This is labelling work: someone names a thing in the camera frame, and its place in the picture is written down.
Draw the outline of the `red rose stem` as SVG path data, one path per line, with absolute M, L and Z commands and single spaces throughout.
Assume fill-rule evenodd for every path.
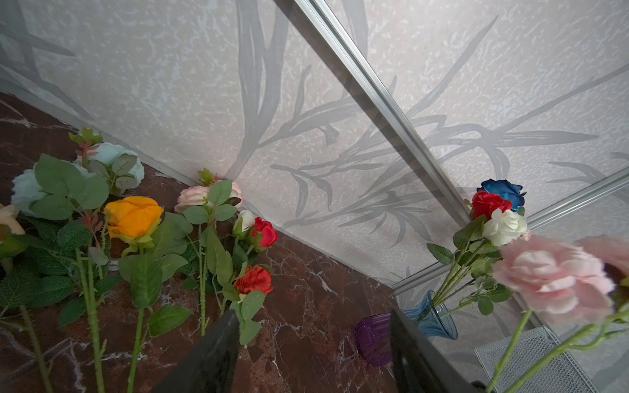
M 485 217 L 487 220 L 491 219 L 494 211 L 498 210 L 501 213 L 505 211 L 511 211 L 513 209 L 513 203 L 508 200 L 504 200 L 500 195 L 495 193 L 488 193 L 486 191 L 478 191 L 473 196 L 472 200 L 472 219 L 479 217 Z

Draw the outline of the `white rose stem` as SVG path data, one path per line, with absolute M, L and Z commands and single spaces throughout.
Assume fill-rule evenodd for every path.
M 473 219 L 453 237 L 455 250 L 429 243 L 432 256 L 449 268 L 447 277 L 432 295 L 435 306 L 446 302 L 465 286 L 465 279 L 472 281 L 491 276 L 491 267 L 501 259 L 499 249 L 528 231 L 527 221 L 511 210 L 494 210 L 488 217 Z

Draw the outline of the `pale blue flower stem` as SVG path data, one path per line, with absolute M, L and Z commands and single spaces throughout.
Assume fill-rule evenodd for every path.
M 80 150 L 74 161 L 43 154 L 34 166 L 14 178 L 11 203 L 1 209 L 1 257 L 21 254 L 27 245 L 16 217 L 65 221 L 86 237 L 91 262 L 108 266 L 106 237 L 119 238 L 134 251 L 151 242 L 162 208 L 145 196 L 124 197 L 144 178 L 139 156 L 121 145 L 104 142 L 91 129 L 69 138 Z

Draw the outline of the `purple glass vase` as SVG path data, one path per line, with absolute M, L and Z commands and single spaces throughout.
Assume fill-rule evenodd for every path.
M 375 314 L 363 318 L 355 326 L 355 343 L 359 355 L 369 365 L 382 367 L 393 360 L 394 346 L 403 334 L 401 320 L 410 330 L 424 337 L 457 340 L 458 330 L 449 310 L 436 302 L 435 291 L 428 291 L 413 309 L 397 309 L 388 314 Z

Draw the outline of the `blue rose stem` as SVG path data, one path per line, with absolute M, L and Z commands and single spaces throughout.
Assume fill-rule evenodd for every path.
M 481 186 L 477 189 L 477 192 L 485 191 L 487 193 L 492 193 L 500 196 L 505 201 L 510 201 L 513 205 L 513 210 L 517 211 L 521 207 L 524 207 L 526 195 L 523 192 L 523 186 L 511 183 L 506 179 L 494 180 L 490 178 L 489 180 L 483 181 Z

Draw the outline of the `small red rose spray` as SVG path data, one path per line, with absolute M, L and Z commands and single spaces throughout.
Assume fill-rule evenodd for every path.
M 239 341 L 246 346 L 261 330 L 255 317 L 274 289 L 270 266 L 257 258 L 275 245 L 278 232 L 245 209 L 237 183 L 208 169 L 198 177 L 199 185 L 183 190 L 175 205 L 175 218 L 187 226 L 183 239 L 189 262 L 182 269 L 186 285 L 198 294 L 201 333 L 209 328 L 208 306 L 214 301 L 219 315 L 235 312 Z

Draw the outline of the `light pink rose stem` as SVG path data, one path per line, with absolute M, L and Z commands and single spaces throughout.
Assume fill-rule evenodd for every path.
M 628 241 L 587 237 L 567 244 L 541 236 L 501 248 L 492 276 L 524 299 L 520 324 L 533 314 L 551 324 L 582 328 L 532 365 L 508 390 L 516 392 L 552 361 L 570 351 L 589 351 L 628 335 Z

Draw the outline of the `orange rose stem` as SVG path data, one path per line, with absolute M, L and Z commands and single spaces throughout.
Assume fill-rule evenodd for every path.
M 96 210 L 83 211 L 57 234 L 58 249 L 70 255 L 78 272 L 99 392 L 106 390 L 106 341 L 101 338 L 98 309 L 112 286 L 119 281 L 128 283 L 137 311 L 128 391 L 134 390 L 140 350 L 146 338 L 178 328 L 192 314 L 182 306 L 155 307 L 164 284 L 188 263 L 183 257 L 185 246 L 175 238 L 175 228 L 164 221 L 164 214 L 152 198 L 128 196 Z

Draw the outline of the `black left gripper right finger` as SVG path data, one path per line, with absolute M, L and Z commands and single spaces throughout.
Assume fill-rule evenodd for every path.
M 402 319 L 403 334 L 394 346 L 393 371 L 399 392 L 464 393 L 479 388 L 455 371 L 437 348 Z

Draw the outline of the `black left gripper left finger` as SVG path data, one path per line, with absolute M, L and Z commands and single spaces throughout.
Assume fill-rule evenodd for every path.
M 213 324 L 155 392 L 230 392 L 238 361 L 239 320 L 233 310 Z

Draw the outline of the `peach rose bud stem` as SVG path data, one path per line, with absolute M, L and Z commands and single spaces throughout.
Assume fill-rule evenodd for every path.
M 27 305 L 34 299 L 39 276 L 28 266 L 16 267 L 13 259 L 27 249 L 19 237 L 26 234 L 17 221 L 19 210 L 13 206 L 1 205 L 1 267 L 5 272 L 1 279 L 1 318 L 10 310 L 18 309 L 22 324 L 21 330 L 27 332 L 39 373 L 46 392 L 54 392 L 50 380 L 50 370 L 46 364 L 34 322 Z

